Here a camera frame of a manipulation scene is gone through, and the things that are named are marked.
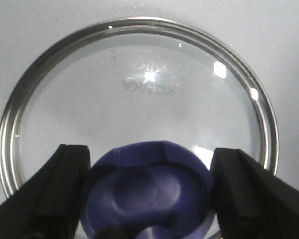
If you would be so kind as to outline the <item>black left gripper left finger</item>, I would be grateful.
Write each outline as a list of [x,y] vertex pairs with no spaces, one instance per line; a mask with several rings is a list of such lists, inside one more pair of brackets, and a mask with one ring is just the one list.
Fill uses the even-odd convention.
[[50,159],[0,205],[0,239],[74,238],[89,169],[87,146],[59,145]]

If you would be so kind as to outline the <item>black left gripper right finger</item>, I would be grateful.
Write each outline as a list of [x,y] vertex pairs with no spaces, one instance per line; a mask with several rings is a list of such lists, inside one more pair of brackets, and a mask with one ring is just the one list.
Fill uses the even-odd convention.
[[216,148],[212,204],[224,239],[299,239],[299,191],[240,149]]

